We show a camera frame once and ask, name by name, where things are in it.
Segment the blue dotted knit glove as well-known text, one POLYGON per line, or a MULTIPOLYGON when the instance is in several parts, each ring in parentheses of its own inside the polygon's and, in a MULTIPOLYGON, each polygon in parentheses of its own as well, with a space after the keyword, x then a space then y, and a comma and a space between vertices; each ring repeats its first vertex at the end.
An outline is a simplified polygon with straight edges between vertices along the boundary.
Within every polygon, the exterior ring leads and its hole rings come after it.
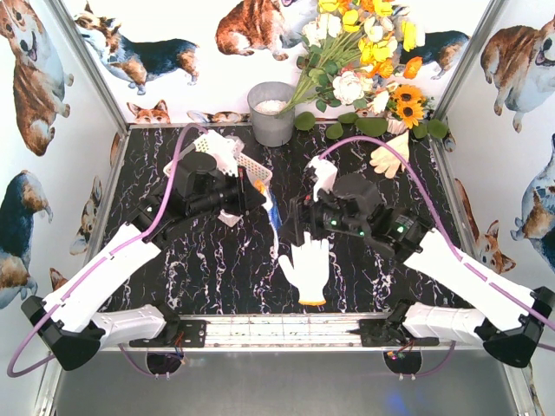
POLYGON ((265 197, 265 202, 262 204, 262 206, 267 212, 267 216, 273 233, 270 254, 272 259, 277 259, 279 251, 278 230, 282 225, 278 206, 275 202, 274 196, 270 191, 270 188, 266 186, 260 179, 257 179, 255 181, 254 186, 265 197))

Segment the white glove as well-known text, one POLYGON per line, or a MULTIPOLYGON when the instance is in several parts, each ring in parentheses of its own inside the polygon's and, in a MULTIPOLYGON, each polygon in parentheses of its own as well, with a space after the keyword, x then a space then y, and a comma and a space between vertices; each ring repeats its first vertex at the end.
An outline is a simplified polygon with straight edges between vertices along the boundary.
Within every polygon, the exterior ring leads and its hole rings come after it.
POLYGON ((304 242, 291 246, 292 258, 282 255, 278 264, 290 285, 298 290, 298 302, 305 306, 326 303, 323 289, 330 278, 330 247, 327 238, 313 239, 304 232, 304 242))

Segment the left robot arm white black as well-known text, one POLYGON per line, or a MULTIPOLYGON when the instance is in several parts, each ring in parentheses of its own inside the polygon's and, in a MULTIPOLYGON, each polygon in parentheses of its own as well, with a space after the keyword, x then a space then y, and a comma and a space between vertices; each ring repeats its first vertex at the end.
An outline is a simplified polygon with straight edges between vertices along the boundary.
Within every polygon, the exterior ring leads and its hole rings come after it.
POLYGON ((22 311, 62 368, 72 371, 99 351, 131 341, 171 344, 183 325, 166 304, 100 312, 101 305, 173 240, 173 228, 202 217, 241 217, 266 201, 271 171, 239 155, 190 152, 171 164, 167 179, 144 198, 109 243, 72 279, 22 311))

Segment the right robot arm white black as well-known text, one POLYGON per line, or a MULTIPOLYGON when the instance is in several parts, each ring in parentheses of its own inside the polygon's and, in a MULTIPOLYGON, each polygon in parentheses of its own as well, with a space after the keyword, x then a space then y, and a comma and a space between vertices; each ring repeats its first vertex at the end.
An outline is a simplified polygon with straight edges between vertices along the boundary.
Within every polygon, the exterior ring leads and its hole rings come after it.
POLYGON ((359 237, 374 253, 433 278, 469 304, 456 309, 400 301, 380 323, 357 330, 361 337, 400 346, 421 339, 478 345, 496 360, 524 368, 544 328, 554 326, 552 290, 506 280, 413 211, 386 205, 375 184, 357 173, 337 179, 328 191, 290 201, 279 235, 291 244, 292 257, 279 263, 304 304, 323 301, 331 233, 359 237))

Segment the white plastic storage basket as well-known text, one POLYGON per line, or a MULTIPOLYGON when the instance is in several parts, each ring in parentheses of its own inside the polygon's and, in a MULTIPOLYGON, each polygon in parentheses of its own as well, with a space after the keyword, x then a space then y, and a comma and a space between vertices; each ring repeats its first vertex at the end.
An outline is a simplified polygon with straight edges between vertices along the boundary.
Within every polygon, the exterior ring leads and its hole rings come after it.
MULTIPOLYGON (((223 224, 233 227, 246 216, 235 214, 238 176, 225 175, 217 168, 216 159, 208 153, 204 134, 164 168, 167 189, 162 194, 162 200, 166 203, 166 212, 176 215, 178 220, 213 215, 223 224)), ((237 162, 238 167, 246 168, 253 184, 260 179, 270 187, 272 173, 269 169, 245 155, 243 150, 237 162)))

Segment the grey metal bucket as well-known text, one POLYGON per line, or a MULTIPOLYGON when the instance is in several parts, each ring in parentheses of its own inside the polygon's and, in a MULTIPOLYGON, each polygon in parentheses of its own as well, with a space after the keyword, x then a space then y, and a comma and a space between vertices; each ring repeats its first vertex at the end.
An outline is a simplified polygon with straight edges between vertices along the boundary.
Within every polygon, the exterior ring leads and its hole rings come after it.
POLYGON ((247 95, 255 139, 263 146, 279 147, 292 137, 295 108, 288 103, 294 87, 280 81, 254 86, 247 95))

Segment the cream leather glove back right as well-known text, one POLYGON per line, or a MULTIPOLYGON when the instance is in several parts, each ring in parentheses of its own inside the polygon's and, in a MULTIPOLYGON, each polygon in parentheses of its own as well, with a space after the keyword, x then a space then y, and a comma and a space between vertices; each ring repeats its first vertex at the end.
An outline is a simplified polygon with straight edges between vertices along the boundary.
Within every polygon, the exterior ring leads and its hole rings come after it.
MULTIPOLYGON (((387 142, 405 160, 409 159, 408 147, 409 133, 405 131, 387 142)), ((401 161, 386 147, 380 146, 370 154, 370 165, 374 167, 374 172, 383 174, 387 179, 392 179, 399 170, 405 170, 401 161)))

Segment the sunflower bunch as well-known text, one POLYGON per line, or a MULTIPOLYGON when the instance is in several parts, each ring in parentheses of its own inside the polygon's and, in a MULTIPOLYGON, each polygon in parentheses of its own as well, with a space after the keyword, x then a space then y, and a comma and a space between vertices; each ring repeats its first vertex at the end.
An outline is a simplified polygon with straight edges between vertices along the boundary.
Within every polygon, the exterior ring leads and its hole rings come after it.
POLYGON ((432 111, 431 100, 414 85, 400 84, 388 98, 388 111, 407 128, 418 127, 432 111))

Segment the artificial flower bouquet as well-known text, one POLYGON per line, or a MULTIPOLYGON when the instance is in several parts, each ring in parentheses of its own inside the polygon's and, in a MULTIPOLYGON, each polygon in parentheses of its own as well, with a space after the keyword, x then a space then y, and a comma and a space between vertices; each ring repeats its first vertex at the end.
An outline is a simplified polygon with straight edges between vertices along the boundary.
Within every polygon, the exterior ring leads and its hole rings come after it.
POLYGON ((376 96, 383 90, 392 95, 389 79, 410 79, 420 70, 421 56, 411 58, 407 69, 398 67, 403 52, 425 45, 426 34, 398 1, 319 1, 317 16, 303 26, 301 39, 301 73, 283 112, 313 102, 322 113, 369 105, 380 113, 391 99, 378 107, 376 96))

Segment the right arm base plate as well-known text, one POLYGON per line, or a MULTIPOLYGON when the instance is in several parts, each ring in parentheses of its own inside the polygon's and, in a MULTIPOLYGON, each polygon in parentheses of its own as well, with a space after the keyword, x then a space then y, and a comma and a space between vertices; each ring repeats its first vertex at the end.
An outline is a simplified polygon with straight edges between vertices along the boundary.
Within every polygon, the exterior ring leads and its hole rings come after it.
POLYGON ((383 319, 366 318, 358 321, 358 328, 348 330, 358 335, 364 347, 434 347, 440 344, 438 338, 411 335, 402 324, 406 314, 415 303, 399 301, 389 316, 383 319))

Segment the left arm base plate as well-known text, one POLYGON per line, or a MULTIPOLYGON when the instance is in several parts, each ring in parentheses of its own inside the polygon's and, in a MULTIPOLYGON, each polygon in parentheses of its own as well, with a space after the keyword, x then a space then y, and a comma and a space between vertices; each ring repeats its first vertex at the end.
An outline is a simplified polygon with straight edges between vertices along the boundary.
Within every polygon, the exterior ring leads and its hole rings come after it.
POLYGON ((132 348, 203 348, 206 342, 207 321, 188 319, 171 323, 153 339, 129 342, 132 348))

